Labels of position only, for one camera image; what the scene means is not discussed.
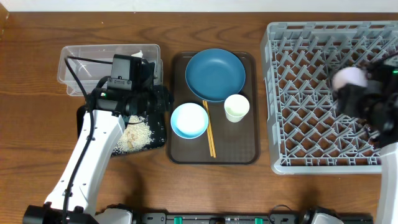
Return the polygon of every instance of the black tray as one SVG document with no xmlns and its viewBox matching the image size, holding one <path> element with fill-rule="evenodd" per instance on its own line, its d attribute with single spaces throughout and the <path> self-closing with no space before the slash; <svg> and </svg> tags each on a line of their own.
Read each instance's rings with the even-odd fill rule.
<svg viewBox="0 0 398 224">
<path fill-rule="evenodd" d="M 174 69 L 170 91 L 174 96 L 172 110 L 183 103 L 198 103 L 197 97 L 187 86 L 185 69 L 197 52 L 183 52 L 174 58 Z M 257 117 L 256 68 L 251 55 L 234 53 L 242 61 L 246 71 L 246 82 L 239 94 L 250 103 L 249 113 L 238 123 L 229 122 L 224 112 L 224 103 L 208 103 L 211 127 L 216 149 L 216 158 L 210 156 L 206 132 L 195 139 L 178 137 L 169 126 L 167 154 L 178 164 L 251 164 L 260 154 L 259 127 Z"/>
</svg>

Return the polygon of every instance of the dish rack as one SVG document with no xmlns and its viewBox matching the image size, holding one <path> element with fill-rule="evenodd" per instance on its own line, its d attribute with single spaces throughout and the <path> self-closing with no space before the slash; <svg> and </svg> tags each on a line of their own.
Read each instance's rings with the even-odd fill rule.
<svg viewBox="0 0 398 224">
<path fill-rule="evenodd" d="M 273 22 L 261 42 L 267 131 L 277 174 L 381 172 L 357 118 L 337 112 L 330 77 L 398 51 L 398 21 Z"/>
</svg>

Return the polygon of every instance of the cable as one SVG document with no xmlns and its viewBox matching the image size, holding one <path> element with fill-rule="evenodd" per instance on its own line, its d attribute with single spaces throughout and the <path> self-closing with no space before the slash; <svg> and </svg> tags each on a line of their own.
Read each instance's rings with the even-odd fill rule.
<svg viewBox="0 0 398 224">
<path fill-rule="evenodd" d="M 277 206 L 275 206 L 273 209 L 271 209 L 271 211 L 270 211 L 269 214 L 268 214 L 269 223 L 275 224 L 275 219 L 274 219 L 274 218 L 271 218 L 271 215 L 272 215 L 272 212 L 274 212 L 274 210 L 277 209 L 277 208 L 279 208 L 279 207 L 288 208 L 291 212 L 293 212 L 292 209 L 290 209 L 287 205 L 277 205 Z"/>
<path fill-rule="evenodd" d="M 95 88 L 102 88 L 102 86 L 104 86 L 104 84 L 108 81 L 109 78 L 111 78 L 110 75 L 107 75 L 107 76 L 102 77 L 102 78 L 98 81 L 98 83 L 97 83 L 97 85 L 95 86 Z"/>
<path fill-rule="evenodd" d="M 73 181 L 75 180 L 75 177 L 76 177 L 77 171 L 78 171 L 78 169 L 79 169 L 79 166 L 80 166 L 80 164 L 81 164 L 81 162 L 82 162 L 82 160 L 83 160 L 83 158 L 84 158 L 84 156 L 85 156 L 85 154 L 86 154 L 86 151 L 87 151 L 87 149 L 88 149 L 88 146 L 90 145 L 90 142 L 91 142 L 91 139 L 92 139 L 93 133 L 94 133 L 94 114 L 93 114 L 92 105 L 91 105 L 91 103 L 89 102 L 88 95 L 87 95 L 87 93 L 86 93 L 86 91 L 85 91 L 83 85 L 81 84 L 81 82 L 79 81 L 79 79 L 78 79 L 78 77 L 76 76 L 75 72 L 74 72 L 73 69 L 71 68 L 71 66 L 70 66 L 70 64 L 69 64 L 69 62 L 68 62 L 68 58 L 77 59 L 77 60 L 87 60 L 87 59 L 68 56 L 68 57 L 65 58 L 65 63 L 66 63 L 66 65 L 67 65 L 67 67 L 68 67 L 70 73 L 72 74 L 73 78 L 76 80 L 77 85 L 79 86 L 81 92 L 83 93 L 83 96 L 85 97 L 85 100 L 86 100 L 86 104 L 88 104 L 88 112 L 89 112 L 89 114 L 90 114 L 90 133 L 88 134 L 87 142 L 86 142 L 86 144 L 85 144 L 83 150 L 81 151 L 80 157 L 79 157 L 79 159 L 77 160 L 76 166 L 75 166 L 75 168 L 73 169 L 72 174 L 71 174 L 71 176 L 70 176 L 67 189 L 65 190 L 65 198 L 64 198 L 64 200 L 63 200 L 63 208 L 62 208 L 62 224 L 66 224 L 66 223 L 67 223 L 68 202 L 69 202 L 69 196 L 70 196 L 70 192 L 71 192 L 71 189 L 72 189 Z"/>
<path fill-rule="evenodd" d="M 113 62 L 106 62 L 106 61 L 101 61 L 101 60 L 94 60 L 94 59 L 88 59 L 88 58 L 81 58 L 81 57 L 75 57 L 75 56 L 67 56 L 67 58 L 70 59 L 76 59 L 76 60 L 84 60 L 86 62 L 96 62 L 96 63 L 106 63 L 112 65 Z"/>
</svg>

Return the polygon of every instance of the plate rim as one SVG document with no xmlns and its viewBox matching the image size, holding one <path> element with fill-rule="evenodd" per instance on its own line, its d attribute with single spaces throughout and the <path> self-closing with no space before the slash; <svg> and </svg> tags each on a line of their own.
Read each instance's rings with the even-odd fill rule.
<svg viewBox="0 0 398 224">
<path fill-rule="evenodd" d="M 242 91 L 242 89 L 243 89 L 243 87 L 244 87 L 244 84 L 246 83 L 246 69 L 244 68 L 243 63 L 242 63 L 242 61 L 239 59 L 238 56 L 236 56 L 234 53 L 232 53 L 232 52 L 230 52 L 230 51 L 228 51 L 228 50 L 224 50 L 224 49 L 206 49 L 206 50 L 202 50 L 202 51 L 196 53 L 196 54 L 189 60 L 189 62 L 188 62 L 188 64 L 187 64 L 187 67 L 185 68 L 185 83 L 187 84 L 187 86 L 188 86 L 188 88 L 191 90 L 191 92 L 192 92 L 193 94 L 195 94 L 195 96 L 201 98 L 202 100 L 206 100 L 207 102 L 211 102 L 211 103 L 221 103 L 221 102 L 224 102 L 224 101 L 226 100 L 226 98 L 225 98 L 224 100 L 209 100 L 209 99 L 206 99 L 206 98 L 204 98 L 204 97 L 198 95 L 197 93 L 195 93 L 195 92 L 192 90 L 191 86 L 188 84 L 188 80 L 187 80 L 187 68 L 189 67 L 189 64 L 190 64 L 191 61 L 195 58 L 195 56 L 198 55 L 198 54 L 200 54 L 200 53 L 202 53 L 202 52 L 214 51 L 214 50 L 215 50 L 215 51 L 227 52 L 227 53 L 229 53 L 229 54 L 232 54 L 233 56 L 235 56 L 235 57 L 239 60 L 239 62 L 240 62 L 240 63 L 239 63 L 239 66 L 241 66 L 241 67 L 243 68 L 243 70 L 244 70 L 244 79 L 243 79 L 242 87 L 239 89 L 239 91 L 238 91 L 237 93 L 234 93 L 234 94 L 238 94 L 238 93 L 240 93 L 240 92 Z"/>
</svg>

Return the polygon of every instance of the chopsticks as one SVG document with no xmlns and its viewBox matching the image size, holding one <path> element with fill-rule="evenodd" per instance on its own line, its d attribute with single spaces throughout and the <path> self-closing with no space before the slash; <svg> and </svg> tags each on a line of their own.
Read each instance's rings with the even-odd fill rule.
<svg viewBox="0 0 398 224">
<path fill-rule="evenodd" d="M 214 147 L 213 130 L 211 129 L 209 107 L 207 105 L 206 100 L 203 100 L 203 106 L 205 107 L 207 116 L 209 117 L 209 125 L 207 126 L 207 138 L 209 140 L 210 156 L 215 158 L 216 157 L 216 148 Z"/>
</svg>

